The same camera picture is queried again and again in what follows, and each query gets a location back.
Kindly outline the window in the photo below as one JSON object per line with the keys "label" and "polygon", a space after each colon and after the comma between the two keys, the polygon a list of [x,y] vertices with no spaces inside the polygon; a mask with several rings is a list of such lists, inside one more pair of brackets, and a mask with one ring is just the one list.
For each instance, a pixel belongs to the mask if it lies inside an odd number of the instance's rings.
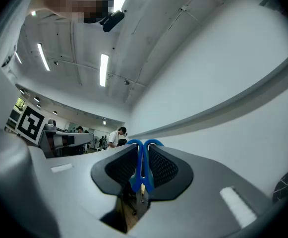
{"label": "window", "polygon": [[13,108],[22,112],[26,108],[26,102],[22,98],[18,98]]}

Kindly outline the person's grey shirt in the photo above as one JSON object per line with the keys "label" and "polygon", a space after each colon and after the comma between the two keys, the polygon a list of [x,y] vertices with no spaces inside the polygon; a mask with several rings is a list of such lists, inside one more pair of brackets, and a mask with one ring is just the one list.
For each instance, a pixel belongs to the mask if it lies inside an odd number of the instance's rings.
{"label": "person's grey shirt", "polygon": [[17,44],[31,0],[11,0],[0,14],[0,130],[20,96],[15,86]]}

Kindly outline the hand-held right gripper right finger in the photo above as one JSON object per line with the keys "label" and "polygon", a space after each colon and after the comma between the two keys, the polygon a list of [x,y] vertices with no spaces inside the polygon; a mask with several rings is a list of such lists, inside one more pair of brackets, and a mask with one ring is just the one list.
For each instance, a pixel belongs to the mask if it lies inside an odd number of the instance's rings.
{"label": "hand-held right gripper right finger", "polygon": [[263,192],[220,162],[165,146],[152,148],[188,163],[193,179],[176,199],[152,201],[128,232],[131,238],[228,238],[241,227],[220,195],[226,187],[233,187],[258,217],[272,206]]}

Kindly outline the blue scissors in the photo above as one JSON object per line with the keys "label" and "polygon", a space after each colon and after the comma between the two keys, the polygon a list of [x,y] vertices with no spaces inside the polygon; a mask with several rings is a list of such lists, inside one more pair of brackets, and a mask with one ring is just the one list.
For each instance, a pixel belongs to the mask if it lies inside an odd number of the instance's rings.
{"label": "blue scissors", "polygon": [[137,192],[141,184],[145,185],[146,191],[149,193],[154,190],[154,180],[152,171],[149,168],[148,147],[150,144],[163,146],[163,144],[156,139],[148,139],[144,144],[139,139],[132,139],[127,144],[136,144],[138,149],[137,165],[135,173],[129,179],[131,188]]}

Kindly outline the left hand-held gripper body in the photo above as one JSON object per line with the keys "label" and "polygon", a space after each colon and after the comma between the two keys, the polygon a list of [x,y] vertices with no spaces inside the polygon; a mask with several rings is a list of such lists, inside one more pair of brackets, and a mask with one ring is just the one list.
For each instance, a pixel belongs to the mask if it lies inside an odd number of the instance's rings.
{"label": "left hand-held gripper body", "polygon": [[54,145],[54,135],[57,132],[56,121],[48,119],[34,106],[27,105],[25,107],[17,121],[15,131],[30,146],[40,148],[46,158],[57,156]]}

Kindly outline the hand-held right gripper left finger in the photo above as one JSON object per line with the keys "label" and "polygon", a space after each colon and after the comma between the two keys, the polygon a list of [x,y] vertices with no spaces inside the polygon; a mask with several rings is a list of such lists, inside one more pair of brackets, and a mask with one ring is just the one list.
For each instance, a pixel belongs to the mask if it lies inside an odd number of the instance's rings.
{"label": "hand-held right gripper left finger", "polygon": [[23,238],[139,238],[122,196],[103,193],[91,177],[113,154],[47,159],[0,131],[0,205]]}

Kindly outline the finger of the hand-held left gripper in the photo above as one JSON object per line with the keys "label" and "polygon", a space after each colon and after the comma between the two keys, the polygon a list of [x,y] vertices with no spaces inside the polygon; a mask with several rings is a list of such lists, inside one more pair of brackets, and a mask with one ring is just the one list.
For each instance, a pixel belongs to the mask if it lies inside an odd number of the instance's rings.
{"label": "finger of the hand-held left gripper", "polygon": [[92,133],[56,133],[56,147],[74,147],[84,145],[94,140]]}

